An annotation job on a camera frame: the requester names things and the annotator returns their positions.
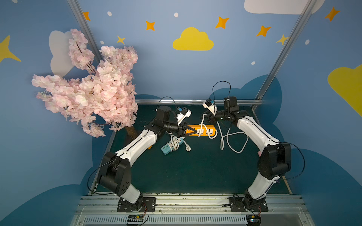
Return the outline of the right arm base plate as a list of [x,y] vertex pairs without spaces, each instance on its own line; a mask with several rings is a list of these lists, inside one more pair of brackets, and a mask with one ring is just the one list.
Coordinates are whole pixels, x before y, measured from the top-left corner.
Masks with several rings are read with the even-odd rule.
[[245,197],[229,197],[229,205],[232,212],[268,212],[266,198],[249,200]]

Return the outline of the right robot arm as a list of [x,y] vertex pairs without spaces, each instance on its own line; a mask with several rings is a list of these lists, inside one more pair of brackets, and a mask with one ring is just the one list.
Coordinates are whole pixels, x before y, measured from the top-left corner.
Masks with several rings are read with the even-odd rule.
[[259,148],[258,174],[245,192],[245,197],[250,202],[261,200],[266,197],[273,184],[290,171],[291,146],[274,138],[247,111],[240,110],[236,97],[224,98],[223,103],[224,109],[217,110],[214,101],[207,99],[203,107],[210,113],[206,116],[212,124],[221,120],[232,122]]

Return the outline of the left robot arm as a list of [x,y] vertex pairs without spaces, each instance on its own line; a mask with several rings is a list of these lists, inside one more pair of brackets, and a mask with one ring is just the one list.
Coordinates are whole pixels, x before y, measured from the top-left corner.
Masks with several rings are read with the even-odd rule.
[[107,152],[103,156],[97,183],[128,203],[140,205],[141,192],[131,184],[133,164],[166,133],[185,137],[187,130],[190,130],[192,134],[196,134],[197,130],[184,122],[189,116],[191,111],[185,107],[179,108],[177,114],[168,106],[158,107],[155,118],[137,138],[123,149],[115,153]]

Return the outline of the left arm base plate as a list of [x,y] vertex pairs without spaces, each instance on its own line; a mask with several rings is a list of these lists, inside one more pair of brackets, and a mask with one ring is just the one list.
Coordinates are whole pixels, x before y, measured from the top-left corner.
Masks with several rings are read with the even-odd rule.
[[140,197],[136,203],[120,198],[117,206],[117,212],[155,212],[156,198],[155,197]]

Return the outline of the teal power strip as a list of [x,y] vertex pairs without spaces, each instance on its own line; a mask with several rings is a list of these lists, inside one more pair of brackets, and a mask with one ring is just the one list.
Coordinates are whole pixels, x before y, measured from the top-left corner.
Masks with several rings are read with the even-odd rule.
[[167,155],[173,151],[178,150],[181,144],[184,143],[184,140],[182,137],[177,137],[175,135],[172,135],[170,138],[170,141],[167,142],[163,147],[161,147],[161,151],[164,155]]

